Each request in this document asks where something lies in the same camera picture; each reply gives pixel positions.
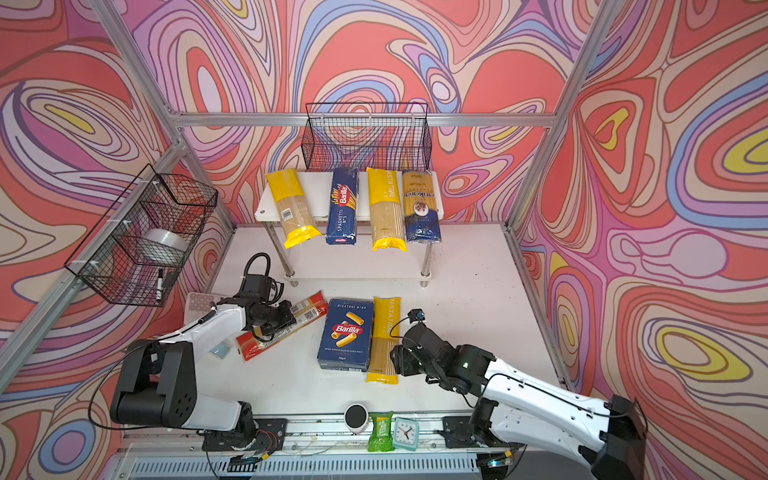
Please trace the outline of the red spaghetti bag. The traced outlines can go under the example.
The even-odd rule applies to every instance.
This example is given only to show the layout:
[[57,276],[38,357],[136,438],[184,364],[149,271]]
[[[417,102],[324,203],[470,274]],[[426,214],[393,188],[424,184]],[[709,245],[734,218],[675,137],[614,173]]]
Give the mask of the red spaghetti bag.
[[322,291],[296,304],[289,304],[287,300],[281,301],[277,307],[279,317],[273,317],[271,322],[263,325],[254,326],[249,332],[236,338],[238,351],[245,361],[249,361],[301,328],[324,317],[327,312],[328,302]]

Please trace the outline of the blue Barilla rigatoni box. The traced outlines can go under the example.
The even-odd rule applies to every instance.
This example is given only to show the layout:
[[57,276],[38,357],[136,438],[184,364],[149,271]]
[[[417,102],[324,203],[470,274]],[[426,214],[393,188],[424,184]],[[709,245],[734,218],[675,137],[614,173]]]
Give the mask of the blue Barilla rigatoni box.
[[330,301],[317,361],[323,370],[367,372],[370,364],[374,301]]

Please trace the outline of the yellow Pastatime spaghetti bag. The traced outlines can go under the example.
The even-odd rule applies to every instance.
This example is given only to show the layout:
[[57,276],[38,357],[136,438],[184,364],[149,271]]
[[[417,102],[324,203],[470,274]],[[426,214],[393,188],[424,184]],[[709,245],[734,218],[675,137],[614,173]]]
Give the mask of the yellow Pastatime spaghetti bag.
[[374,299],[374,319],[370,363],[367,382],[396,385],[398,375],[390,358],[390,353],[399,344],[399,326],[401,299]]
[[372,250],[407,251],[405,224],[397,173],[367,169]]

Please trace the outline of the yellow spaghetti bag with barcode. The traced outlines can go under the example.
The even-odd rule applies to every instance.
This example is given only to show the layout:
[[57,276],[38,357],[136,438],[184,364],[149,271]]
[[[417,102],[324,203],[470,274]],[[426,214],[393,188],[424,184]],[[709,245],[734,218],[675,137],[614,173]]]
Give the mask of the yellow spaghetti bag with barcode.
[[321,235],[295,169],[266,175],[285,234],[284,247],[291,249]]

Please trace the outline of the blue Barilla spaghetti box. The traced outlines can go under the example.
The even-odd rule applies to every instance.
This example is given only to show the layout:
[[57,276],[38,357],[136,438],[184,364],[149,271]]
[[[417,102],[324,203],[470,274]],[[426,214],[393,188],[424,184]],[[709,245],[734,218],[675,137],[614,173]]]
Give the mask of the blue Barilla spaghetti box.
[[328,245],[354,245],[357,239],[358,171],[336,168],[330,191],[326,230]]

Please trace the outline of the blue Ankara spaghetti bag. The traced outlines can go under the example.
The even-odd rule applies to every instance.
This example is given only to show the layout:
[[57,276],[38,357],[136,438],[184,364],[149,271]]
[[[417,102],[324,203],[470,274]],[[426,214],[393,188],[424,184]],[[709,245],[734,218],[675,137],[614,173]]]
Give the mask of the blue Ankara spaghetti bag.
[[405,236],[407,242],[440,243],[436,195],[427,171],[403,173]]

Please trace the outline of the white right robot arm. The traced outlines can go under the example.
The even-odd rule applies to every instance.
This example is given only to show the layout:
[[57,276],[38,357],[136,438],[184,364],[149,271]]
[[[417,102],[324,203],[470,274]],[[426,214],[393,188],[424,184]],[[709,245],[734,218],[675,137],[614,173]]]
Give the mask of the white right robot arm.
[[638,403],[576,394],[530,376],[492,353],[452,346],[423,323],[412,326],[390,353],[395,372],[476,403],[468,421],[476,443],[528,445],[573,460],[596,479],[645,475],[647,427]]

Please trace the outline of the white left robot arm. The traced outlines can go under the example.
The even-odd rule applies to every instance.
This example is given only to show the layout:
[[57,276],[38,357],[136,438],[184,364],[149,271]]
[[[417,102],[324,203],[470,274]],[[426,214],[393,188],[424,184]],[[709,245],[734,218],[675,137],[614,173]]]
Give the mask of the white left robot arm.
[[291,302],[282,298],[284,284],[271,277],[270,269],[267,253],[254,254],[234,295],[214,303],[189,326],[131,344],[111,402],[111,420],[135,427],[202,431],[211,444],[250,448],[257,438],[252,407],[199,393],[196,365],[241,332],[266,343],[295,322]]

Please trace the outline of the teal alarm clock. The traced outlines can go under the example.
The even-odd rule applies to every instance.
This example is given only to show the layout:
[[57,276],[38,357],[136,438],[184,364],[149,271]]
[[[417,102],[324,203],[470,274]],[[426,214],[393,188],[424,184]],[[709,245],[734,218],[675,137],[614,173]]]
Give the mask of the teal alarm clock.
[[398,417],[395,419],[393,446],[396,449],[416,451],[419,446],[420,425],[413,419]]

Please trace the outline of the green snack bag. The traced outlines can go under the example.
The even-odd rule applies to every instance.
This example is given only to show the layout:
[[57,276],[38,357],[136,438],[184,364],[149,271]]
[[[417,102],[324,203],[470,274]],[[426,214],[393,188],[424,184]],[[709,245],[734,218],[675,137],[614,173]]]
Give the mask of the green snack bag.
[[368,440],[369,453],[385,453],[395,450],[391,432],[393,413],[371,413],[372,431]]

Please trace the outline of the black marker pen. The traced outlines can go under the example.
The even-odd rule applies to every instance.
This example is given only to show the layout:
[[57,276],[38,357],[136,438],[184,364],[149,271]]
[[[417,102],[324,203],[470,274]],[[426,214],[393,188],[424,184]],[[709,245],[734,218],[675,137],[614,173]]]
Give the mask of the black marker pen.
[[163,296],[164,296],[163,282],[164,282],[164,269],[159,268],[157,273],[156,285],[155,285],[156,287],[155,300],[158,304],[162,302]]

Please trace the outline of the round black white speaker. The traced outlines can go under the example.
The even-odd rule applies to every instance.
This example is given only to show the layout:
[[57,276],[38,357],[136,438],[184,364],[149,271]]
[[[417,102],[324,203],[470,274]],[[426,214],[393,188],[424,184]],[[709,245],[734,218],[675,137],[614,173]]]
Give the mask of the round black white speaker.
[[370,417],[367,408],[360,403],[349,405],[344,412],[344,423],[353,435],[358,435],[364,432],[369,420]]

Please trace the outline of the white tape roll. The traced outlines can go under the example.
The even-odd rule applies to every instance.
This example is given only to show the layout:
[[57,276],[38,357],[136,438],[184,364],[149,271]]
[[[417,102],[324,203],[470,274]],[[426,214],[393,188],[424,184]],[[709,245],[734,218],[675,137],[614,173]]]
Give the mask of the white tape roll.
[[136,250],[142,264],[175,267],[183,263],[188,242],[169,230],[153,228],[139,239]]

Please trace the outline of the aluminium frame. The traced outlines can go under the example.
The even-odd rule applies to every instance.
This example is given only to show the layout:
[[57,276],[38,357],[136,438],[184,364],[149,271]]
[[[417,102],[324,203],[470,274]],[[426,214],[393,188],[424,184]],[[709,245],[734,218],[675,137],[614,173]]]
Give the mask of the aluminium frame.
[[[599,50],[606,42],[611,26],[624,5],[622,1],[603,1],[599,4],[584,44],[553,113],[432,113],[428,115],[427,124],[430,127],[523,126],[545,129],[546,132],[542,136],[535,156],[524,175],[507,217],[506,224],[508,226],[513,225],[515,219],[520,217],[532,202],[535,190],[544,176],[544,171],[564,137],[567,117],[575,104],[578,91],[583,87],[591,73]],[[126,60],[128,73],[143,88],[155,115],[174,139],[172,147],[161,156],[155,166],[161,172],[171,169],[183,156],[187,156],[193,175],[204,182],[210,180],[203,170],[200,160],[193,155],[188,142],[179,133],[178,130],[181,127],[300,127],[309,120],[320,120],[324,126],[354,124],[360,127],[382,127],[387,123],[397,126],[412,126],[415,123],[415,117],[410,113],[175,113],[161,99],[159,87],[154,80],[150,79],[149,70],[140,59],[138,48],[113,3],[95,1],[92,7],[111,41]],[[27,318],[11,332],[8,340],[1,348],[1,387],[3,389],[8,388],[12,383],[83,286],[83,282],[77,279],[74,274],[63,273],[57,277],[52,288],[45,293]]]

